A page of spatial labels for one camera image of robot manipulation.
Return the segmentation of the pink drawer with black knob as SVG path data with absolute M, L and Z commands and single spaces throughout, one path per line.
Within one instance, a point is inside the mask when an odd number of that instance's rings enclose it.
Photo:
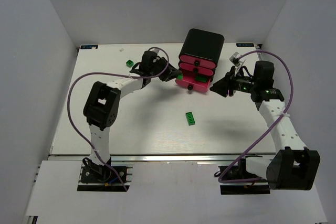
M 217 64 L 213 61 L 203 59 L 203 58 L 194 57 L 194 56 L 181 55 L 179 57 L 179 59 L 183 63 L 188 63 L 188 64 L 191 64 L 193 66 L 200 66 L 200 67 L 204 67 L 204 68 L 207 68 L 207 69 L 215 69 L 217 67 Z

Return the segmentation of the small dark green lego cube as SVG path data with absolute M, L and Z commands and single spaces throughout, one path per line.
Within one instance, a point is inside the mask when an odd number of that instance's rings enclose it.
M 134 62 L 132 60 L 128 60 L 126 62 L 126 66 L 128 66 L 128 67 L 132 67 L 133 65 L 134 65 Z

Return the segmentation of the long green lego brick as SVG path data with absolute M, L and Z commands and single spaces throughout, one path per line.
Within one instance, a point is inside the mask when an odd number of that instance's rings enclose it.
M 206 82 L 208 81 L 208 78 L 205 77 L 205 76 L 199 76 L 199 75 L 197 75 L 197 76 L 195 77 L 195 80 L 196 80 L 196 81 L 199 81 L 199 82 L 204 82 L 204 83 L 206 83 Z
M 185 116 L 186 116 L 186 119 L 187 119 L 187 122 L 188 122 L 189 126 L 195 125 L 195 119 L 193 117 L 193 113 L 192 112 L 186 112 Z

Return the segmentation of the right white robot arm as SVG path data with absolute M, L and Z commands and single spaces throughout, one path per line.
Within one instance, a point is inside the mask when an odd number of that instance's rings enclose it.
M 273 87 L 274 70 L 273 63 L 258 61 L 253 75 L 245 76 L 242 69 L 233 66 L 210 88 L 223 97 L 231 97 L 236 91 L 249 93 L 275 145 L 276 155 L 272 159 L 244 155 L 237 161 L 239 172 L 252 177 L 231 178 L 230 182 L 264 179 L 272 190 L 310 190 L 320 164 L 320 155 L 308 149 L 285 114 L 284 97 L 279 89 Z

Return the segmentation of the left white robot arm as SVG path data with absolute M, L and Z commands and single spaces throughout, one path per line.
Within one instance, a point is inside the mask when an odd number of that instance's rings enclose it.
M 95 82 L 89 93 L 83 114 L 90 130 L 93 144 L 89 160 L 96 165 L 110 162 L 109 133 L 116 121 L 120 100 L 126 95 L 146 87 L 152 76 L 168 82 L 179 77 L 182 72 L 173 67 L 165 58 L 159 57 L 157 50 L 145 51 L 142 60 L 131 70 L 135 77 L 124 77 L 110 83 Z

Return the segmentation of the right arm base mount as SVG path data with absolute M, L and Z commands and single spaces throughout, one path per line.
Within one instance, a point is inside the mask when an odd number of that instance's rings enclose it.
M 247 155 L 238 161 L 223 176 L 222 180 L 243 180 L 239 183 L 220 184 L 221 195 L 269 195 L 270 189 L 265 179 L 254 180 L 257 175 L 249 173 L 246 169 L 248 157 L 262 157 L 260 155 Z

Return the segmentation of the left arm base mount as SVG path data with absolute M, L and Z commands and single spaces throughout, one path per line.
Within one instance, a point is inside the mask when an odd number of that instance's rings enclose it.
M 77 191 L 126 192 L 130 187 L 132 167 L 117 165 L 112 168 L 116 172 L 85 157 L 82 160 Z

